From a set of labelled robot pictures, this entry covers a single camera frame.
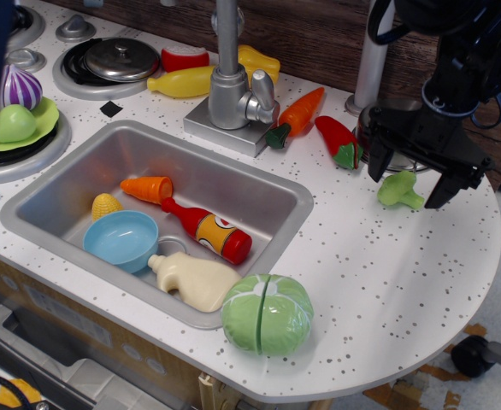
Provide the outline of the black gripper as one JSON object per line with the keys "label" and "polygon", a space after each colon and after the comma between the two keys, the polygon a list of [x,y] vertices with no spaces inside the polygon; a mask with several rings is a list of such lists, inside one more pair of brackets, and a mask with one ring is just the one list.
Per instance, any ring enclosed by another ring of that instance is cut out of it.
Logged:
{"label": "black gripper", "polygon": [[495,161],[466,133],[463,122],[422,107],[369,111],[368,174],[379,182],[395,152],[440,174],[425,208],[442,208],[460,190],[476,188]]}

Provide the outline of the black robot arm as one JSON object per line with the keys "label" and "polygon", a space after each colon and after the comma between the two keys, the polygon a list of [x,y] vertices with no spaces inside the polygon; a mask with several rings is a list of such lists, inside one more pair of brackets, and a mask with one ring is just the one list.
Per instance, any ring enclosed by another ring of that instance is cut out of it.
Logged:
{"label": "black robot arm", "polygon": [[368,36],[378,45],[410,32],[439,39],[436,68],[417,110],[375,104],[368,110],[368,174],[380,180],[399,153],[439,172],[426,208],[441,208],[460,190],[477,188],[494,160],[463,122],[482,103],[501,110],[501,1],[378,1]]}

